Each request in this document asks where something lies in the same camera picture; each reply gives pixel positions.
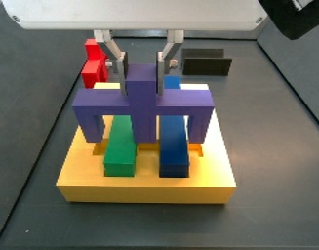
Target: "black object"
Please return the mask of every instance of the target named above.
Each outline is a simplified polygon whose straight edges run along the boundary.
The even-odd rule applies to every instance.
[[[0,231],[72,90],[88,36],[24,30],[0,5]]]
[[[275,26],[291,40],[319,25],[319,0],[298,10],[293,0],[258,0]]]
[[[183,49],[183,75],[228,75],[232,59],[223,49]]]

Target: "purple pillar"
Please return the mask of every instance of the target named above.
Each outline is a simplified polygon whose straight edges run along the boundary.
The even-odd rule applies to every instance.
[[[136,143],[156,141],[156,65],[132,64],[126,80]]]

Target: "red block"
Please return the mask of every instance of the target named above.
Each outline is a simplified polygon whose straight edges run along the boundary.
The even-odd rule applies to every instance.
[[[87,62],[81,70],[83,84],[87,89],[93,88],[95,82],[107,82],[108,70],[105,67],[107,55],[101,51],[95,39],[87,39],[84,43]]]
[[[83,85],[85,89],[92,89],[95,82],[103,82],[103,80],[107,81],[107,78],[103,77],[104,75],[101,71],[103,71],[103,60],[87,60],[80,72]]]
[[[87,41],[84,43],[84,48],[87,51],[87,59],[88,60],[101,59],[105,61],[108,59],[107,55],[101,51],[100,46],[95,42],[95,39],[87,39]]]

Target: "white panel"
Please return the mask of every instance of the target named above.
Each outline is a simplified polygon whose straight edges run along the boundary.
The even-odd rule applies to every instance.
[[[252,30],[256,0],[3,0],[24,28]]]

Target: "block structure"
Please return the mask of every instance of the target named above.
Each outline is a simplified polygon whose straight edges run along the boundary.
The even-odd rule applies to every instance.
[[[166,76],[164,89],[182,89],[180,77]],[[159,176],[186,178],[188,177],[188,153],[184,117],[162,115],[159,124]]]
[[[200,87],[199,84],[186,85],[188,89]],[[107,115],[107,131],[111,123],[112,116]],[[235,192],[236,182],[215,111],[202,151],[203,157],[199,157],[196,151],[188,152],[188,178],[159,178],[158,149],[140,148],[135,157],[134,177],[112,178],[104,176],[101,167],[104,150],[100,154],[95,153],[95,145],[85,142],[79,128],[56,186],[65,199],[73,202],[227,203]]]
[[[103,139],[101,115],[131,116],[136,143],[155,142],[155,115],[187,115],[188,141],[203,143],[214,110],[211,93],[167,89],[158,96],[155,68],[155,64],[130,65],[127,96],[119,90],[79,89],[72,107],[89,143],[100,143]]]
[[[109,77],[105,67],[105,60],[108,57],[96,44],[95,39],[87,39],[84,48],[87,52],[87,61],[80,75],[84,87],[92,89],[95,82],[107,82]]]

